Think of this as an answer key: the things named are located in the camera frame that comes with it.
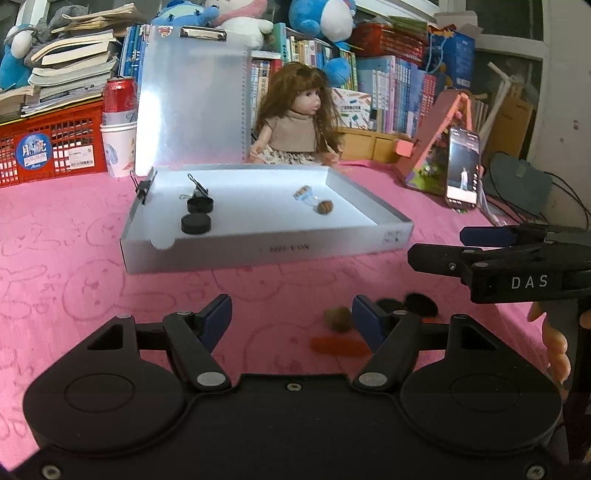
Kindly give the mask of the person right hand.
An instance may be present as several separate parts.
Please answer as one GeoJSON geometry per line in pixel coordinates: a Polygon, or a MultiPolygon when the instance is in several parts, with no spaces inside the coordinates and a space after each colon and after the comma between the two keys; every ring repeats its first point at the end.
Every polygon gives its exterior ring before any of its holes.
{"type": "Polygon", "coordinates": [[[534,302],[527,320],[534,322],[539,318],[543,319],[542,341],[547,350],[551,377],[555,383],[563,385],[571,373],[571,362],[567,356],[568,340],[562,332],[551,326],[544,308],[534,302]]]}

